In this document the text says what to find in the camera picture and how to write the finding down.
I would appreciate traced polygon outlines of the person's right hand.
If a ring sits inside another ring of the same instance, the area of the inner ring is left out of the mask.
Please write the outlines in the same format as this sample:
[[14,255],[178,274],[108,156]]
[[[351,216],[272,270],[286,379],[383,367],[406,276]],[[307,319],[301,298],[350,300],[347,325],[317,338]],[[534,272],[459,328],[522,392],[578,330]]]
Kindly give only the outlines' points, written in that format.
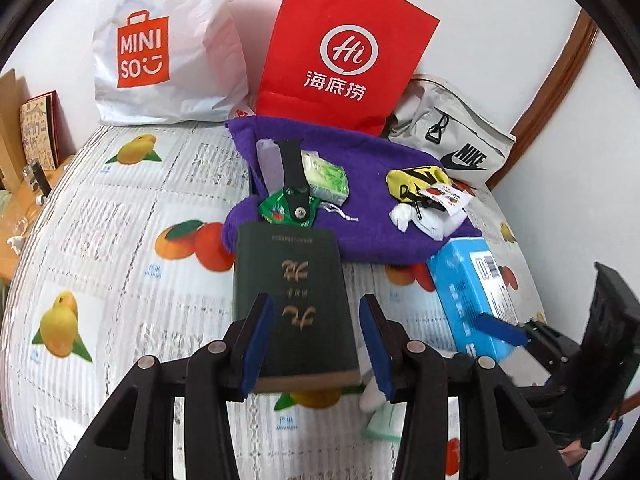
[[589,453],[588,448],[584,448],[582,446],[582,440],[577,439],[573,441],[571,444],[567,445],[565,448],[560,449],[560,454],[564,463],[567,467],[577,467],[580,468],[582,461],[586,458]]

